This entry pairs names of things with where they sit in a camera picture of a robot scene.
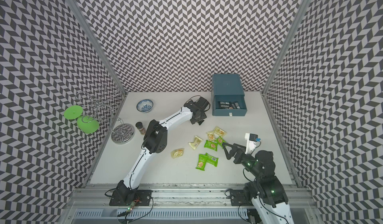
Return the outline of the black cookie packet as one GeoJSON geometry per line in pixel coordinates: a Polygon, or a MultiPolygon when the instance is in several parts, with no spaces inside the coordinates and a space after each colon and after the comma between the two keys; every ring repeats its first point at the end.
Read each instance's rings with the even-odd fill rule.
{"type": "Polygon", "coordinates": [[[219,108],[220,109],[230,109],[231,108],[231,103],[227,101],[220,101],[219,102],[219,108]]]}
{"type": "Polygon", "coordinates": [[[232,107],[233,109],[241,109],[240,106],[239,106],[239,103],[238,103],[238,102],[232,102],[232,103],[231,103],[231,107],[232,107]]]}

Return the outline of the teal three-drawer cabinet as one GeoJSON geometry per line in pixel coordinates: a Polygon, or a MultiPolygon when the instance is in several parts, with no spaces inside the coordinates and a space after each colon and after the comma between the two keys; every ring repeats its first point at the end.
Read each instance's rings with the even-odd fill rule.
{"type": "Polygon", "coordinates": [[[212,75],[212,115],[213,116],[245,116],[247,107],[245,93],[238,74],[213,74],[212,75]],[[241,109],[220,109],[219,102],[238,102],[241,109]]]}

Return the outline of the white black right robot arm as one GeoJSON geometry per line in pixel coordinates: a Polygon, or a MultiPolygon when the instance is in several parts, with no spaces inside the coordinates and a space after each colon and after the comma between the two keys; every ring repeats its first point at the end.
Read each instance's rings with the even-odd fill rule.
{"type": "Polygon", "coordinates": [[[275,163],[271,151],[260,150],[255,155],[246,154],[245,147],[223,143],[226,158],[241,164],[255,179],[245,184],[243,194],[246,204],[255,208],[256,224],[293,224],[288,197],[275,175],[275,163]]]}

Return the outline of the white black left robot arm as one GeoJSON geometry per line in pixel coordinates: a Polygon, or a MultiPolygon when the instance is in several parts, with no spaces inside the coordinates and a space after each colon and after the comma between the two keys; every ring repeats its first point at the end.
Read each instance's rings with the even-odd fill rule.
{"type": "Polygon", "coordinates": [[[138,189],[152,158],[166,148],[168,132],[187,121],[201,125],[209,109],[209,101],[200,96],[197,101],[190,98],[179,111],[167,118],[160,121],[151,120],[144,136],[140,155],[128,175],[117,184],[115,192],[124,197],[138,189]]]}

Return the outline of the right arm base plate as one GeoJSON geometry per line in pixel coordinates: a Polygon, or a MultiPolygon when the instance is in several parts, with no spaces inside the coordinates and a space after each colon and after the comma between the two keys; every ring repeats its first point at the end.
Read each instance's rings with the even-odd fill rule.
{"type": "Polygon", "coordinates": [[[239,206],[253,206],[251,202],[251,197],[248,193],[245,193],[244,190],[229,190],[229,199],[233,207],[239,206]]]}

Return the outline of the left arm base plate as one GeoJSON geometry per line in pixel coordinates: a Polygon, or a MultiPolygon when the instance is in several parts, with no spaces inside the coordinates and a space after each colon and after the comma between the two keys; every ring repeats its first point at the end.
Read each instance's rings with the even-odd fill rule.
{"type": "Polygon", "coordinates": [[[152,190],[128,191],[123,194],[120,190],[115,190],[109,202],[109,206],[127,207],[133,201],[137,201],[136,206],[149,206],[152,190]]]}

